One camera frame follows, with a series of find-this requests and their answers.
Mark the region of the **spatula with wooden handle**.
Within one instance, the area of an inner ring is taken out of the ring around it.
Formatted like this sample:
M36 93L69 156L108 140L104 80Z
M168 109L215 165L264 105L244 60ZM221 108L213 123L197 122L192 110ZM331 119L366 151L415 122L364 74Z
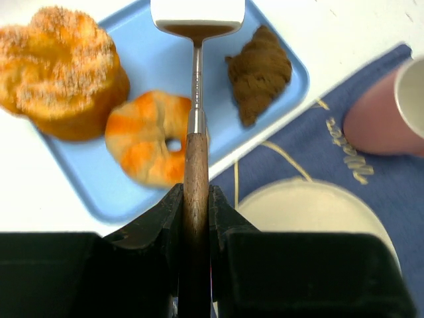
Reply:
M179 317L209 317L211 274L209 252L209 167L203 109L203 42L238 31L244 1L161 1L150 3L157 29L193 43L191 109L187 125L184 202L178 282Z

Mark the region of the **pink mug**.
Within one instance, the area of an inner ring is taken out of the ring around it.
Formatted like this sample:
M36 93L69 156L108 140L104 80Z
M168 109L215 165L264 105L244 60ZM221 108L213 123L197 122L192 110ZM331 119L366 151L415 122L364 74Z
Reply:
M375 155L423 156L423 57L410 58L368 89L344 118L344 137Z

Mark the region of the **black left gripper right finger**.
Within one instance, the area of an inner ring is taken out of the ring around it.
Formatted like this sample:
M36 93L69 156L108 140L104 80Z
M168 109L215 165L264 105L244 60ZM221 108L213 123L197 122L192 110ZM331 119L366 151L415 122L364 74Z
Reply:
M374 235L261 231L218 204L220 317L414 317L399 261Z

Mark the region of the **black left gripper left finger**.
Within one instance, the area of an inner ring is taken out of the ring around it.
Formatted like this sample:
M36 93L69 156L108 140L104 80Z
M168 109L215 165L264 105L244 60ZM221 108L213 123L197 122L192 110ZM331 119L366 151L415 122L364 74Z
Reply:
M182 186L101 237L2 233L2 317L171 317Z

